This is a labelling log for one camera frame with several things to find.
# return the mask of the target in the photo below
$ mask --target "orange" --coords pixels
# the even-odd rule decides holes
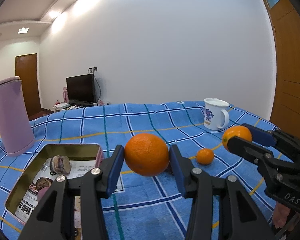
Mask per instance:
[[[156,135],[139,133],[124,148],[129,168],[142,176],[156,176],[169,164],[169,151],[165,142]]]
[[[242,125],[236,125],[228,128],[222,136],[223,147],[228,151],[228,140],[233,137],[238,136],[242,139],[252,142],[252,134],[248,128]]]
[[[200,164],[208,165],[212,163],[214,158],[214,153],[210,149],[201,149],[197,152],[196,160]]]

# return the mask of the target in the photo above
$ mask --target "human hand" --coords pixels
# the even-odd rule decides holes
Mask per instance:
[[[273,211],[273,216],[272,216],[272,223],[275,226],[275,228],[283,228],[284,225],[287,222],[287,217],[290,213],[290,208],[287,208],[286,206],[276,203],[275,208]]]

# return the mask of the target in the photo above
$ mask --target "blue gripper pad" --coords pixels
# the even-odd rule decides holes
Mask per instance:
[[[173,144],[169,150],[170,164],[179,192],[184,198],[191,197],[190,191],[193,190],[190,171],[193,164],[188,158],[181,156],[178,146]]]
[[[112,158],[113,164],[108,175],[108,188],[106,190],[109,197],[117,188],[117,182],[124,160],[124,148],[121,145],[117,145],[110,158]]]
[[[245,126],[250,130],[252,134],[252,140],[254,142],[259,143],[266,147],[275,146],[276,140],[273,138],[272,134],[269,133],[268,131],[264,131],[260,128],[257,128],[247,123],[242,124],[242,126]]]

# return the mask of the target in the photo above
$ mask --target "yellow stripe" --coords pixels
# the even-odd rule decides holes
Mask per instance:
[[[257,124],[262,120],[262,118],[259,118],[259,120],[254,124],[254,126],[257,126]]]
[[[134,173],[134,171],[122,171],[120,174],[128,174],[128,173]]]
[[[23,169],[18,169],[18,168],[15,168],[15,167],[9,167],[9,166],[2,166],[0,165],[0,168],[5,168],[5,169],[12,169],[12,170],[15,170],[15,171],[25,171]]]
[[[213,229],[213,228],[216,228],[218,225],[219,225],[219,221],[215,222],[215,223],[212,225],[212,229]]]
[[[2,220],[5,224],[7,224],[9,227],[13,228],[17,232],[21,233],[21,230],[19,228],[16,228],[14,225],[12,225],[11,223],[9,223],[7,220],[5,220],[4,218],[2,218],[1,216],[0,216],[0,220]]]
[[[157,131],[167,131],[167,130],[173,130],[173,129],[180,129],[180,128],[186,128],[186,127],[190,127],[193,126],[191,125],[185,125],[185,126],[179,126],[179,127],[170,127],[170,128],[164,128],[164,129],[157,129]],[[115,131],[115,132],[107,132],[107,134],[110,133],[139,133],[139,132],[154,132],[154,130],[135,130],[135,131]],[[96,135],[103,135],[105,134],[104,132],[97,132],[97,133],[91,133],[91,134],[86,134],[86,135],[82,135],[82,136],[76,136],[76,137],[68,137],[68,138],[62,138],[61,140],[74,140],[74,139],[81,139],[81,138],[87,138],[87,137],[92,137],[92,136],[96,136]],[[39,139],[36,140],[38,141],[46,141],[46,142],[56,142],[59,141],[60,139]]]
[[[254,189],[249,193],[250,196],[252,196],[256,190],[261,186],[261,184],[265,181],[264,178],[261,178],[261,180],[259,181],[259,183],[254,187]]]
[[[214,151],[214,150],[218,149],[221,145],[222,145],[222,143],[219,143],[216,147],[213,147],[211,150]]]
[[[232,106],[229,110],[228,110],[228,112],[230,112],[232,109],[234,109],[235,108],[235,106]]]

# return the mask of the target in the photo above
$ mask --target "bed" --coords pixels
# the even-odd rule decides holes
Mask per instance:
[[[142,132],[162,137],[168,146],[177,144],[184,157],[210,175],[222,178],[235,175],[270,223],[275,201],[265,195],[265,184],[256,166],[223,148],[224,130],[207,130],[203,125],[203,110],[203,101],[186,101],[95,106],[53,113],[30,122],[36,142],[17,157],[6,154],[0,139],[0,229],[10,240],[18,238],[23,225],[4,204],[18,177],[43,146],[98,143],[107,157],[117,144],[124,146],[132,136]],[[228,127],[249,123],[264,130],[276,128],[269,121],[236,106],[231,105],[227,110]],[[201,148],[214,151],[211,165],[196,162],[195,155]],[[271,150],[275,157],[281,157],[278,151]],[[143,177],[133,173],[124,163],[120,178],[122,190],[102,200],[109,239],[184,239],[192,200],[181,197],[171,174],[164,172],[155,177]],[[215,240],[218,238],[217,198],[213,204],[212,239]]]

